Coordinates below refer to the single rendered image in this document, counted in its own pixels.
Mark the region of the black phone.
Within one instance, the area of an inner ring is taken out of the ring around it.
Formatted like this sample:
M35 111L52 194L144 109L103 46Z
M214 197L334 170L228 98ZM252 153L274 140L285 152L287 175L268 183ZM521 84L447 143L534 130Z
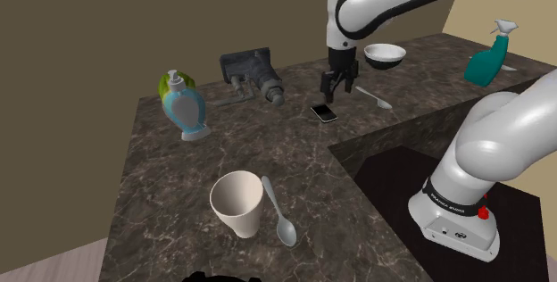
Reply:
M311 107L311 110L323 123L329 123L337 119L337 115L326 104L315 104Z

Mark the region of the blue soap dispenser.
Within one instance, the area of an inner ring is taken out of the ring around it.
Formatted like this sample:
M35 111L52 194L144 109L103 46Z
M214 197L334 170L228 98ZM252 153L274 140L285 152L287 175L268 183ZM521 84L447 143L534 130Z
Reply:
M205 101L187 74L169 70L159 81L158 93L165 114L180 128L182 140L195 141L211 133L205 122Z

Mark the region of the white and black bowl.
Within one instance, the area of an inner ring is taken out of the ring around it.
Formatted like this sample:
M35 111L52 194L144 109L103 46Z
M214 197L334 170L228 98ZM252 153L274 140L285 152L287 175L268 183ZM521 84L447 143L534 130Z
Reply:
M404 48L392 44L371 44L365 46L363 52L372 68L383 71L400 64L407 54Z

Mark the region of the small grey spoon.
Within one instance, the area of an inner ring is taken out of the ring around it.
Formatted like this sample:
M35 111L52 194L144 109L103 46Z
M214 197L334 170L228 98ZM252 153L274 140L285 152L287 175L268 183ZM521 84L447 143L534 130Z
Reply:
M358 91L360 91L361 93L368 95L372 98L374 98L377 101L377 105L378 107L382 108L382 109L387 109L390 110L393 108L393 106L391 104L389 104L388 102L386 102L385 100L380 99L379 97L373 95L372 93L370 93L369 91L365 90L364 88L360 87L360 86L356 86L355 87Z

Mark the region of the teal spray bottle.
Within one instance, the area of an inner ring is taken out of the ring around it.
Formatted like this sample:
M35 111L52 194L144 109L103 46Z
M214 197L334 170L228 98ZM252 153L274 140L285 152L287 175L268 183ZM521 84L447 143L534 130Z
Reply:
M488 86L502 68L507 55L509 34L518 27L514 21L497 19L495 23L493 33L497 32L497 36L493 45L489 50L474 54L464 72L467 81L480 87Z

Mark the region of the black robot stand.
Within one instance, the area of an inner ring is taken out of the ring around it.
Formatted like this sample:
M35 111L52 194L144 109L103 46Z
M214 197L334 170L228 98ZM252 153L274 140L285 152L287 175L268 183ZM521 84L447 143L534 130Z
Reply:
M439 160L405 146L369 157L355 183L403 241L433 282L550 282L540 200L497 183L487 193L501 244L491 262L427 240L408 212Z

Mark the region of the white cup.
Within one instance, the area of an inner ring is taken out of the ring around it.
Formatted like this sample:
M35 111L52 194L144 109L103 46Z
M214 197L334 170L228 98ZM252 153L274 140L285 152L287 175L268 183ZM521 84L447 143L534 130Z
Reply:
M246 170L219 178L210 192L210 204L219 219L240 238L254 236L260 228L264 189L261 179Z

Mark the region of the dark grey faucet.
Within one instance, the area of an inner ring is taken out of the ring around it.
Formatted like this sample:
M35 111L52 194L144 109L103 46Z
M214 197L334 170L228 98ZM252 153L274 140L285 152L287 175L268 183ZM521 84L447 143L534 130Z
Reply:
M220 67L224 81L234 88L237 96L216 101L214 105L225 106L254 99L252 84L275 106L285 102L282 79L271 65L268 47L223 54Z

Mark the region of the black rounded object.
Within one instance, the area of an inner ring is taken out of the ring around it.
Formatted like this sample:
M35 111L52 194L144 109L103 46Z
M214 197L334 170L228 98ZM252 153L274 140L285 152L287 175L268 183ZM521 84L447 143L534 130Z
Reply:
M181 282L262 282L259 278L242 279L226 275L207 276L203 271L195 271L182 279Z

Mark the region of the large grey spoon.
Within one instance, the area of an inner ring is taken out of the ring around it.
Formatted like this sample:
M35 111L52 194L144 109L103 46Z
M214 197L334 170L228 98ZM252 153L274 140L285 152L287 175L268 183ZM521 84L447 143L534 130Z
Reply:
M297 241L295 226L282 214L272 184L267 176L262 176L262 185L278 215L277 235L279 240L288 247L294 246Z

